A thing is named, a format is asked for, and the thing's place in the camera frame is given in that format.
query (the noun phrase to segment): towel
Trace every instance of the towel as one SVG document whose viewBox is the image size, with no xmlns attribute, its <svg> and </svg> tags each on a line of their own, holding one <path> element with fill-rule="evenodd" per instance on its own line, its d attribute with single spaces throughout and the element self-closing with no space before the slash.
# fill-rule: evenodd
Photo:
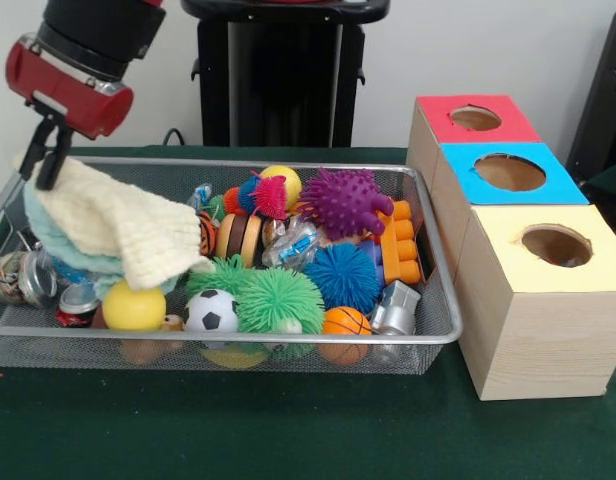
<svg viewBox="0 0 616 480">
<path fill-rule="evenodd" d="M 38 169 L 29 193 L 76 250 L 119 259 L 130 288 L 158 287 L 188 269 L 214 271 L 213 263 L 199 254 L 201 231 L 193 208 L 119 182 L 73 158 L 66 158 L 52 190 L 38 190 L 32 187 Z"/>
<path fill-rule="evenodd" d="M 106 255 L 86 255 L 57 226 L 48 212 L 41 206 L 31 183 L 24 186 L 24 204 L 30 226 L 48 254 L 61 259 L 68 267 L 83 274 L 92 275 L 95 293 L 100 300 L 106 298 L 108 291 L 124 278 L 121 259 Z M 179 277 L 174 277 L 160 285 L 164 294 L 172 292 Z"/>
</svg>

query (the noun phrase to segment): blue box top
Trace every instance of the blue box top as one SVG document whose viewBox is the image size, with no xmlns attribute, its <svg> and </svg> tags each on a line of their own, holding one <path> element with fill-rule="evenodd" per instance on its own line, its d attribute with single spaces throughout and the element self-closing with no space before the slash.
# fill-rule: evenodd
<svg viewBox="0 0 616 480">
<path fill-rule="evenodd" d="M 544 143 L 444 144 L 441 148 L 471 204 L 589 204 Z"/>
</svg>

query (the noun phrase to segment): yellow box top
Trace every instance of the yellow box top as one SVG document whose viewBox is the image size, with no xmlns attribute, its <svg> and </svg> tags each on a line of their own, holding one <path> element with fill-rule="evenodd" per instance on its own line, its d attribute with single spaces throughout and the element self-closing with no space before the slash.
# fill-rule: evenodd
<svg viewBox="0 0 616 480">
<path fill-rule="evenodd" d="M 616 292 L 616 235 L 595 206 L 473 211 L 514 292 Z"/>
</svg>

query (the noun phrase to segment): circular hole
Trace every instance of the circular hole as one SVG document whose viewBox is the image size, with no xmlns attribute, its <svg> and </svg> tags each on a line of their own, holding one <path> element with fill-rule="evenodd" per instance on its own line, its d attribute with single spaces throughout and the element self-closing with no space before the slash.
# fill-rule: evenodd
<svg viewBox="0 0 616 480">
<path fill-rule="evenodd" d="M 450 118 L 452 118 L 453 122 L 457 125 L 477 132 L 494 130 L 501 126 L 501 118 L 499 118 L 495 112 L 491 112 L 487 108 L 475 107 L 472 105 L 466 105 L 465 107 L 454 110 L 450 114 Z"/>
<path fill-rule="evenodd" d="M 546 183 L 546 174 L 525 158 L 505 153 L 487 155 L 477 160 L 479 175 L 493 187 L 511 192 L 535 190 Z"/>
<path fill-rule="evenodd" d="M 558 267 L 580 267 L 592 257 L 590 242 L 574 230 L 560 225 L 530 227 L 521 242 L 543 261 Z"/>
</svg>

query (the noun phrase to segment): orange ball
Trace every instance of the orange ball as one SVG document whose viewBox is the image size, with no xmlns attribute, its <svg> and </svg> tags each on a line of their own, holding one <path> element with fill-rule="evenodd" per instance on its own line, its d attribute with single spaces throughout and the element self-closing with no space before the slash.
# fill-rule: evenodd
<svg viewBox="0 0 616 480">
<path fill-rule="evenodd" d="M 231 213 L 237 214 L 237 210 L 240 210 L 237 195 L 239 195 L 238 187 L 232 187 L 224 193 L 224 211 L 226 215 Z"/>
<path fill-rule="evenodd" d="M 366 317 L 350 307 L 332 308 L 326 312 L 322 333 L 325 335 L 372 335 Z M 320 344 L 319 354 L 333 365 L 347 367 L 368 354 L 368 345 Z"/>
</svg>

